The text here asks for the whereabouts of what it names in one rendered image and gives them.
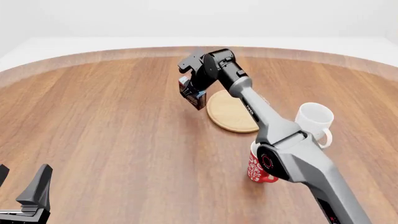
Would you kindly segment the white mug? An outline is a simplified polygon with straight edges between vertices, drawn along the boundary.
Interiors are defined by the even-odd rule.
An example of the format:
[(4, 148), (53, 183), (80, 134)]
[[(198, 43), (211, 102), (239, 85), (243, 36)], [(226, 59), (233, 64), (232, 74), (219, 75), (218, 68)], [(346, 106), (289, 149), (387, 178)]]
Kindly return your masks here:
[(318, 144), (321, 149), (326, 149), (330, 147), (333, 141), (330, 126), (334, 118), (333, 112), (326, 106), (315, 102), (307, 102), (298, 109), (295, 122), (299, 124), (302, 130), (312, 134), (316, 141), (326, 137), (326, 143)]

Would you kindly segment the red patterned mug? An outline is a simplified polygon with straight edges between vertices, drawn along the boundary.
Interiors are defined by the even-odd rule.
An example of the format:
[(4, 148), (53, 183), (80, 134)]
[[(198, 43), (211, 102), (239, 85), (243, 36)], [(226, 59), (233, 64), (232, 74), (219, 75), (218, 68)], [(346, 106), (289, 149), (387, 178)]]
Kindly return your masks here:
[(255, 141), (251, 143), (251, 148), (250, 148), (250, 156), (249, 156), (249, 163), (248, 163), (248, 177), (253, 181), (257, 183), (273, 183), (277, 182), (279, 179), (277, 177), (274, 177), (272, 175), (269, 175), (264, 169), (262, 169), (259, 160), (256, 156), (257, 149), (259, 147), (259, 144), (256, 144)]

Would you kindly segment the round wooden plate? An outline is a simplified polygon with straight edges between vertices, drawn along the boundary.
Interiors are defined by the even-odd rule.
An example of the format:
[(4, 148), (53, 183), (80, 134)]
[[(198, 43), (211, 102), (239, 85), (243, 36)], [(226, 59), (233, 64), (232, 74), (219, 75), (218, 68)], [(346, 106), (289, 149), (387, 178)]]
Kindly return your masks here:
[(228, 91), (217, 91), (206, 106), (209, 118), (220, 128), (234, 133), (258, 132), (259, 127), (252, 119), (239, 98), (233, 98)]

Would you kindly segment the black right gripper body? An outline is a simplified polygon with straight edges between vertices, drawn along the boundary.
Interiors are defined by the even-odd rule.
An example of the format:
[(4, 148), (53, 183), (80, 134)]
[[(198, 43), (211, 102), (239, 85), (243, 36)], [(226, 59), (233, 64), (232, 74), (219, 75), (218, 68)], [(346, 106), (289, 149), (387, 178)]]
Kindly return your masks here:
[(199, 91), (205, 91), (210, 85), (212, 85), (218, 79), (217, 69), (205, 69), (191, 68), (191, 78), (188, 84), (188, 89), (192, 93), (198, 93)]

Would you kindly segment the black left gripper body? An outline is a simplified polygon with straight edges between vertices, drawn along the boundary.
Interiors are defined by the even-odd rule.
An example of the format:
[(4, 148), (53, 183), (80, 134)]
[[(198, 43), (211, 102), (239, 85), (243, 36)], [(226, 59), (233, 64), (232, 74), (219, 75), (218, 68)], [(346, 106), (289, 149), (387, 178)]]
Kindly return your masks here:
[(22, 207), (0, 210), (0, 224), (47, 224), (50, 207)]

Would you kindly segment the dark chocolate pudding box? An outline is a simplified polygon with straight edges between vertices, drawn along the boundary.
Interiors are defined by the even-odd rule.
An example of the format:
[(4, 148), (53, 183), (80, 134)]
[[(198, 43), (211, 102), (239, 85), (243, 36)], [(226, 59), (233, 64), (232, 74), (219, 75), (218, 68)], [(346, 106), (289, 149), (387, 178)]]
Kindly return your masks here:
[(197, 110), (201, 110), (206, 106), (206, 91), (198, 91), (193, 87), (187, 76), (179, 78), (180, 94)]

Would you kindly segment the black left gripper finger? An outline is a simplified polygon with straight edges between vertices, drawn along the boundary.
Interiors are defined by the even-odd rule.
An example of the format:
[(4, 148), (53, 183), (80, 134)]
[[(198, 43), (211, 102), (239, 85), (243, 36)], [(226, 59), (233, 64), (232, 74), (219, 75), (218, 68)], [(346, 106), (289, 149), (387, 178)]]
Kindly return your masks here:
[(48, 164), (43, 164), (37, 171), (31, 183), (16, 198), (22, 210), (37, 210), (44, 208), (50, 210), (50, 181), (53, 169)]
[(4, 164), (0, 164), (0, 187), (4, 183), (7, 175), (9, 174), (9, 168)]

